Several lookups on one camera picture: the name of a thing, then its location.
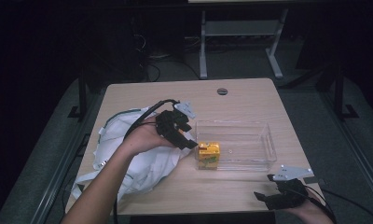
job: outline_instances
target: table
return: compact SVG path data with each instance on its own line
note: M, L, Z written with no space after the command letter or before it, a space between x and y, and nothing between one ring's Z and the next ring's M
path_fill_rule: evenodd
M217 90L225 88L227 95ZM154 105L165 99L189 101L197 120L266 121L269 123L277 161L267 172L198 170L192 154L180 160L173 172L147 194L125 195L118 205L120 215L197 214L267 211L254 191L278 193L267 174L277 173L281 164L310 168L305 153L272 81L268 78L131 83L110 85L94 124L78 175L93 171L92 152L97 132L120 111ZM171 105L159 109L171 109ZM320 189L317 184L311 187ZM66 211L75 202L70 197Z

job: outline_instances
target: yellow package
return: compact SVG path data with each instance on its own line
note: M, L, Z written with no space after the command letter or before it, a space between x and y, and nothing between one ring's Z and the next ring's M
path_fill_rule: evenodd
M216 170L220 156L219 143L199 142L198 155L200 170Z

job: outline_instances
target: transparent container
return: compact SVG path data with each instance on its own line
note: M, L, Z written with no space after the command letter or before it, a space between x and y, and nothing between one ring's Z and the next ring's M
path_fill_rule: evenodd
M268 171L277 161L267 122L196 122L197 142L218 142L220 157L216 170ZM195 159L198 160L198 147Z

